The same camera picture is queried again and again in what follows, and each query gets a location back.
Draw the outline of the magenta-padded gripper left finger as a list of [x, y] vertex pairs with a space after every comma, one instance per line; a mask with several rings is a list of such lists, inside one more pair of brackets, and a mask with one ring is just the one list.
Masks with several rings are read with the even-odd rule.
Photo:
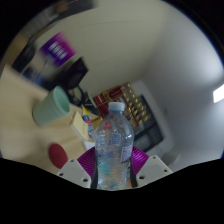
[[77, 160], [69, 159], [57, 175], [78, 186], [96, 189], [98, 183], [98, 171], [95, 159], [95, 148], [90, 148]]

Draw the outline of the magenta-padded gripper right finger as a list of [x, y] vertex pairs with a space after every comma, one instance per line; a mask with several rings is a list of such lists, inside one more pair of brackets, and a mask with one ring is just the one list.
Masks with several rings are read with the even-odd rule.
[[134, 147], [130, 159], [129, 188], [144, 187], [172, 174], [171, 169], [156, 155], [148, 156]]

